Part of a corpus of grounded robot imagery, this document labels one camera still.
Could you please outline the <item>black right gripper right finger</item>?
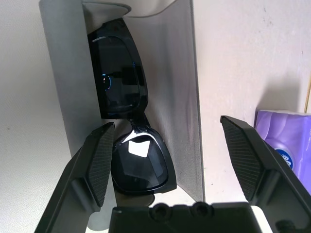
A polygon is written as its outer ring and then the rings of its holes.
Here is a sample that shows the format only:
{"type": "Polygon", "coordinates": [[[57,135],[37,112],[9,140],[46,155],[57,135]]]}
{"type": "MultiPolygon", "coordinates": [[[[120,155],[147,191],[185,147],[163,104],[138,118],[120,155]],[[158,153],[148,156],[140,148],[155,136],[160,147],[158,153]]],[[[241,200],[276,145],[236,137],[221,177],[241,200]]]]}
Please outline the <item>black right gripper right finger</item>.
{"type": "Polygon", "coordinates": [[[273,232],[309,233],[311,196],[281,155],[245,121],[221,116],[230,160],[250,205],[273,232]]]}

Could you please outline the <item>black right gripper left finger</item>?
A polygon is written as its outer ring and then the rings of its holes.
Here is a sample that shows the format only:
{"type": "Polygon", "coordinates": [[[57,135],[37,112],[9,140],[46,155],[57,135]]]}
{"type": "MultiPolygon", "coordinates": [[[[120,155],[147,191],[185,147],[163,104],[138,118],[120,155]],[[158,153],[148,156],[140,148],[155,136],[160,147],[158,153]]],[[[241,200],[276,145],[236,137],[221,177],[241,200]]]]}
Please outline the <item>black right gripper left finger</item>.
{"type": "Polygon", "coordinates": [[[104,204],[115,125],[93,130],[66,165],[36,227],[37,233],[84,233],[104,204]]]}

